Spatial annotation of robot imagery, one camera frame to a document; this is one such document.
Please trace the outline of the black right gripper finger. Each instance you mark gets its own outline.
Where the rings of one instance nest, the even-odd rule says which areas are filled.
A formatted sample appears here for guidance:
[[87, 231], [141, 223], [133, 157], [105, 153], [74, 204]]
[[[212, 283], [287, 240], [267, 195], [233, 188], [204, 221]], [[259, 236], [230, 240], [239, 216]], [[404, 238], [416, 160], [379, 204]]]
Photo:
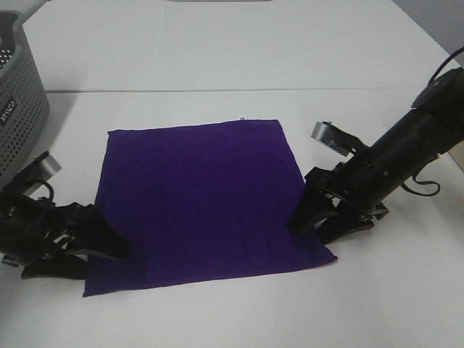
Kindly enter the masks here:
[[366, 217], [358, 212], [343, 212], [327, 218], [318, 227], [318, 238], [321, 243], [329, 244], [350, 234], [369, 230], [373, 226], [369, 215]]
[[289, 218], [287, 227], [291, 234], [303, 234], [314, 228], [317, 223], [336, 215], [336, 208], [331, 199], [319, 191], [306, 189], [294, 213]]

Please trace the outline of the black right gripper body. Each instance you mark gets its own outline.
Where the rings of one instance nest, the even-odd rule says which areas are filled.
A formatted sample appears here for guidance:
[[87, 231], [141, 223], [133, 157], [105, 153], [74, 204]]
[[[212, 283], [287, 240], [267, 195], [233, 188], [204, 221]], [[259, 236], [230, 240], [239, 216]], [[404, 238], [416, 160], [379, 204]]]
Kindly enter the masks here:
[[337, 198], [349, 212], [381, 218], [387, 214], [383, 200], [398, 188], [416, 196], [436, 196], [436, 181], [420, 181], [418, 174], [439, 154], [425, 149], [387, 149], [372, 146], [334, 169], [314, 167], [305, 176], [304, 190]]

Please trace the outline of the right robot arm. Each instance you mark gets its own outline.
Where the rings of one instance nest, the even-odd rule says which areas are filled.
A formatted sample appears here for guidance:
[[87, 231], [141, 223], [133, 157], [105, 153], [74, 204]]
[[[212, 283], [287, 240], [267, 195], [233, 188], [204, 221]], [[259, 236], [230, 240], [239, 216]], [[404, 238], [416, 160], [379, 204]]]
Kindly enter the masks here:
[[383, 200], [391, 192], [463, 141], [463, 69], [432, 78], [410, 111], [372, 146], [330, 122], [317, 123], [312, 137], [352, 158], [333, 170], [314, 167], [306, 174], [287, 226], [293, 235], [312, 228], [328, 244], [371, 229], [388, 214]]

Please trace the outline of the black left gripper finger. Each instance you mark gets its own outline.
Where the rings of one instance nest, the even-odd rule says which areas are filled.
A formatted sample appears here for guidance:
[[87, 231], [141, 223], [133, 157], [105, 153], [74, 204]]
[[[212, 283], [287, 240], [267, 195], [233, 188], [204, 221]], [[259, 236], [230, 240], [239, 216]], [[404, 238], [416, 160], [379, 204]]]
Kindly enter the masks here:
[[68, 244], [69, 254], [87, 254], [112, 260], [126, 260], [129, 257], [130, 243], [112, 228], [92, 204], [74, 209], [69, 232], [73, 237]]
[[51, 259], [37, 259], [25, 266], [21, 279], [61, 278], [70, 280], [85, 280], [89, 264], [75, 255], [58, 254]]

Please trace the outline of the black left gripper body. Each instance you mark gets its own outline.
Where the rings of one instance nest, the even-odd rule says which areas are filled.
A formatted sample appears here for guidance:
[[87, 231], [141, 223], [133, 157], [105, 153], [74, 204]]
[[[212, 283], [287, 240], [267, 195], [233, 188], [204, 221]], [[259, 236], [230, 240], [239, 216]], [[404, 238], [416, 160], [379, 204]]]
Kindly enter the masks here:
[[77, 268], [67, 248], [77, 239], [78, 204], [58, 206], [44, 179], [14, 179], [1, 190], [1, 264]]

